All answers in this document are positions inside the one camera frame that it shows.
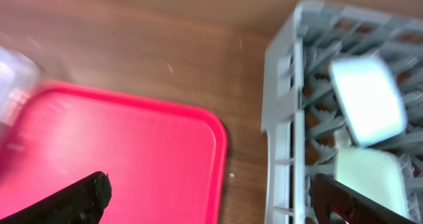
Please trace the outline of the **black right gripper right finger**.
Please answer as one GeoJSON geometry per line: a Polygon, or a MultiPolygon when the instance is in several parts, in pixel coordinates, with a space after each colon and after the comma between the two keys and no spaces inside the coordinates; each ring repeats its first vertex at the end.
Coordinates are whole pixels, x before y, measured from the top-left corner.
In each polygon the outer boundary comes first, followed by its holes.
{"type": "Polygon", "coordinates": [[[349,224],[413,224],[413,221],[322,173],[313,177],[309,195],[319,224],[329,224],[332,213],[349,224]]]}

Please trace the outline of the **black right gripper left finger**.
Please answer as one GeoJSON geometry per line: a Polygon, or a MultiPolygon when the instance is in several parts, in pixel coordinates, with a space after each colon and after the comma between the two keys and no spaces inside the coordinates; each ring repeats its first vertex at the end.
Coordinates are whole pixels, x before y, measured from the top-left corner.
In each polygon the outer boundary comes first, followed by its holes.
{"type": "Polygon", "coordinates": [[[1,220],[1,224],[99,224],[112,198],[107,174],[97,171],[1,220]]]}

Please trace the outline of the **green bowl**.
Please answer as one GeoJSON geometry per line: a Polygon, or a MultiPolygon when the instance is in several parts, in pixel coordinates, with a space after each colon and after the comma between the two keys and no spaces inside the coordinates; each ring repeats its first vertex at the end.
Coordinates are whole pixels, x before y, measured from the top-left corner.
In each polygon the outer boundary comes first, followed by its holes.
{"type": "Polygon", "coordinates": [[[387,209],[410,217],[401,164],[393,154],[341,147],[334,163],[334,178],[387,209]]]}

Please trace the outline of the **small light blue bowl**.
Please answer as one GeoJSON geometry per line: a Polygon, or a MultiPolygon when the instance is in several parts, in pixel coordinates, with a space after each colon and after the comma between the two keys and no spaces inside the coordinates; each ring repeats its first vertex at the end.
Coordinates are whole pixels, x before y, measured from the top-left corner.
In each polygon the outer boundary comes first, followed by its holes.
{"type": "Polygon", "coordinates": [[[405,131],[405,105],[395,78],[381,58],[336,59],[330,63],[328,74],[357,145],[369,147],[405,131]]]}

